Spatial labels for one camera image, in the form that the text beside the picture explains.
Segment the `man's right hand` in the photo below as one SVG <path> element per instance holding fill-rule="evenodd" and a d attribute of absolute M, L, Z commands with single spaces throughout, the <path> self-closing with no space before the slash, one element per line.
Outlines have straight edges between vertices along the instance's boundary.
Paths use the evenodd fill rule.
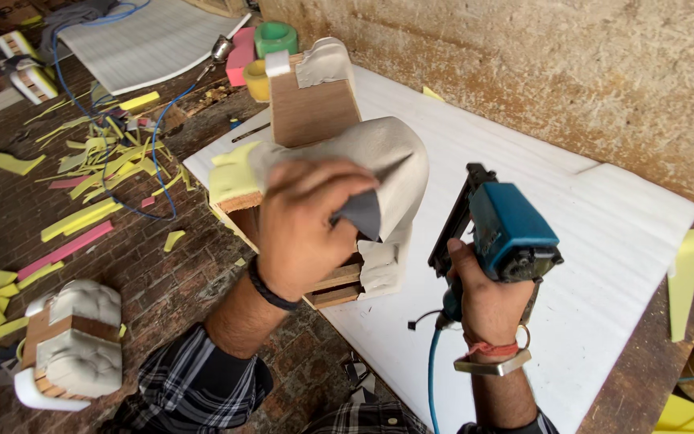
<path fill-rule="evenodd" d="M 298 301 L 352 255 L 358 230 L 346 219 L 331 226 L 331 215 L 379 182 L 349 160 L 296 160 L 275 165 L 267 186 L 259 276 L 279 297 Z"/>
<path fill-rule="evenodd" d="M 535 283 L 531 280 L 494 282 L 478 265 L 472 244 L 466 245 L 462 240 L 452 238 L 447 247 L 452 260 L 449 277 L 459 276 L 462 280 L 462 328 L 467 339 L 495 346 L 513 344 Z"/>

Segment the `foam sheet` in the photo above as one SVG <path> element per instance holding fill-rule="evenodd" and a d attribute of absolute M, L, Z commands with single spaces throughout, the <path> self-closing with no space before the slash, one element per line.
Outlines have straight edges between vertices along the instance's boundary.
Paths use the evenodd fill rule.
<path fill-rule="evenodd" d="M 427 147 L 430 175 L 414 219 L 402 291 L 326 308 L 323 314 L 400 399 L 430 423 L 427 357 L 432 318 L 446 290 L 427 258 L 465 181 L 481 162 L 514 182 L 561 240 L 566 262 L 545 278 L 532 314 L 526 371 L 538 405 L 563 433 L 577 430 L 694 221 L 694 204 L 610 164 L 564 151 L 355 67 L 364 120 L 399 117 Z M 207 184 L 210 158 L 248 141 L 270 140 L 268 109 L 188 158 Z M 452 362 L 467 350 L 460 332 L 442 333 L 435 368 L 441 432 L 475 419 L 469 377 Z"/>
<path fill-rule="evenodd" d="M 117 6 L 110 15 L 126 10 L 130 6 Z M 194 68 L 239 22 L 181 0 L 151 0 L 118 22 L 73 25 L 59 37 L 112 95 L 120 95 Z"/>

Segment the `pink foam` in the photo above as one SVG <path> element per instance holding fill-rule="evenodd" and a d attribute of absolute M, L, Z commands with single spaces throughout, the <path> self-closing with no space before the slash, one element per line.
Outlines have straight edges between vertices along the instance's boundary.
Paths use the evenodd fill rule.
<path fill-rule="evenodd" d="M 253 42 L 253 34 L 256 27 L 245 27 L 237 30 L 232 43 L 235 49 L 229 53 L 227 59 L 227 77 L 232 86 L 245 86 L 243 69 L 245 66 L 256 60 L 256 51 Z"/>
<path fill-rule="evenodd" d="M 71 242 L 60 246 L 57 250 L 49 253 L 47 256 L 43 256 L 41 259 L 34 261 L 31 265 L 26 266 L 23 270 L 18 271 L 18 281 L 31 276 L 34 271 L 39 270 L 45 265 L 49 263 L 56 263 L 73 252 L 82 249 L 82 247 L 87 246 L 91 242 L 101 237 L 103 234 L 110 232 L 112 229 L 114 229 L 114 226 L 111 226 L 110 220 L 101 223 L 100 225 L 76 237 Z"/>
<path fill-rule="evenodd" d="M 62 179 L 60 181 L 53 181 L 52 184 L 48 188 L 69 188 L 69 187 L 76 187 L 82 181 L 86 180 L 89 178 L 90 175 L 86 174 L 85 176 L 79 176 L 77 178 L 70 178 L 70 179 Z"/>

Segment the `brick floor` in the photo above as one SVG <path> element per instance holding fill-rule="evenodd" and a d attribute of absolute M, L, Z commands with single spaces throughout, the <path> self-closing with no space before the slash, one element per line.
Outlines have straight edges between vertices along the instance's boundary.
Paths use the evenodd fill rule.
<path fill-rule="evenodd" d="M 89 89 L 92 77 L 79 62 L 71 58 L 62 62 L 62 66 L 69 88 L 75 94 Z M 74 128 L 39 150 L 41 143 L 35 143 L 37 137 L 81 116 L 77 108 L 66 106 L 23 126 L 23 122 L 42 113 L 53 101 L 42 106 L 23 101 L 0 112 L 0 151 L 21 159 L 47 155 L 26 176 L 0 170 L 0 270 L 19 270 L 84 232 L 60 235 L 48 242 L 41 242 L 39 237 L 47 225 L 86 206 L 81 201 L 72 201 L 67 190 L 48 190 L 48 182 L 35 183 L 37 179 L 53 176 L 59 159 L 75 153 L 65 147 L 66 139 L 83 141 L 86 134 L 86 127 Z M 236 92 L 191 117 L 183 128 L 164 141 L 177 158 L 183 159 L 226 133 L 228 115 L 245 119 L 263 108 L 253 103 L 246 91 Z M 165 162 L 165 167 L 171 174 L 175 173 L 174 163 Z M 158 187 L 153 178 L 144 174 L 121 184 L 115 194 L 135 205 Z M 140 362 L 158 345 L 204 319 L 211 306 L 239 277 L 242 269 L 235 266 L 235 261 L 241 257 L 248 260 L 253 252 L 209 212 L 203 189 L 187 192 L 179 182 L 170 191 L 178 211 L 176 220 L 152 221 L 126 210 L 115 212 L 110 217 L 114 225 L 112 232 L 66 258 L 59 272 L 13 297 L 5 312 L 8 320 L 21 317 L 35 298 L 57 291 L 76 278 L 93 279 L 120 291 L 122 321 L 128 326 L 122 341 L 121 390 L 95 400 L 83 411 L 69 414 L 28 409 L 15 398 L 12 387 L 2 387 L 0 432 L 93 432 L 102 420 L 113 414 L 125 395 L 136 390 Z M 169 215 L 164 195 L 158 196 L 157 203 L 146 208 L 146 212 Z M 168 232 L 179 229 L 187 235 L 172 252 L 163 252 Z M 23 337 L 24 330 L 20 330 L 0 340 L 0 344 L 10 344 Z M 333 409 L 349 394 L 347 380 L 340 370 L 340 362 L 347 358 L 349 348 L 330 324 L 308 307 L 289 317 L 259 354 L 273 372 L 275 390 L 251 421 L 236 432 L 297 432 L 314 411 Z M 378 393 L 390 397 L 386 391 Z"/>

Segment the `green foam roll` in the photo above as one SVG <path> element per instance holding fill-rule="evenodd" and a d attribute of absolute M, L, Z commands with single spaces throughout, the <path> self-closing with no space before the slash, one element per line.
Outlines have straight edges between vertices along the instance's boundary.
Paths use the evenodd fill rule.
<path fill-rule="evenodd" d="M 253 34 L 254 44 L 256 44 L 256 55 L 259 59 L 264 59 L 267 53 L 288 50 L 288 54 L 298 52 L 298 38 L 296 29 L 292 26 L 270 21 L 262 23 L 256 27 Z"/>

